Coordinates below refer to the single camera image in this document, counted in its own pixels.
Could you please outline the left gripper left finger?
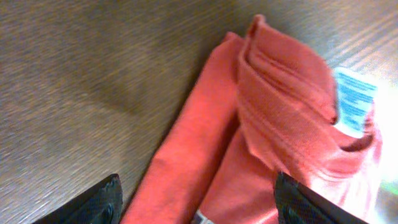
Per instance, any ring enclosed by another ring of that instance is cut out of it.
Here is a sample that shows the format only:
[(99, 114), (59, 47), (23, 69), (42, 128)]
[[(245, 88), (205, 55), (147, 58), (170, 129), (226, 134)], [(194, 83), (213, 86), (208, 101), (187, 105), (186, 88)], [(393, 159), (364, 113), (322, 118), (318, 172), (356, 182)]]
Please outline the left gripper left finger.
[(123, 190), (118, 174), (111, 174), (34, 224), (118, 224)]

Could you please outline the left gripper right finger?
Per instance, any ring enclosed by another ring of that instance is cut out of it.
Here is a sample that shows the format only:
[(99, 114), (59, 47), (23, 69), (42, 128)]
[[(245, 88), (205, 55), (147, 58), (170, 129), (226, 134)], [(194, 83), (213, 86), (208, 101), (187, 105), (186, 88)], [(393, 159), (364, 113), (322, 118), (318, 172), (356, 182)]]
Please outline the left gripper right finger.
[(278, 173), (274, 199), (279, 224), (367, 224), (285, 172)]

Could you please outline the orange-red t-shirt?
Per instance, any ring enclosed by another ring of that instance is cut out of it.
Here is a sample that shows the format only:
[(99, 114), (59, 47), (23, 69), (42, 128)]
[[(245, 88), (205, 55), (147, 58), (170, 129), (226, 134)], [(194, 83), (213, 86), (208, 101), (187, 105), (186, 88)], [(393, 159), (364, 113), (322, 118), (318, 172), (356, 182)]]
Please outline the orange-red t-shirt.
[(382, 138), (373, 108), (359, 138), (336, 127), (342, 104), (331, 69), (311, 48), (255, 16), (212, 51), (157, 150), (123, 223), (277, 223), (285, 172), (369, 220)]

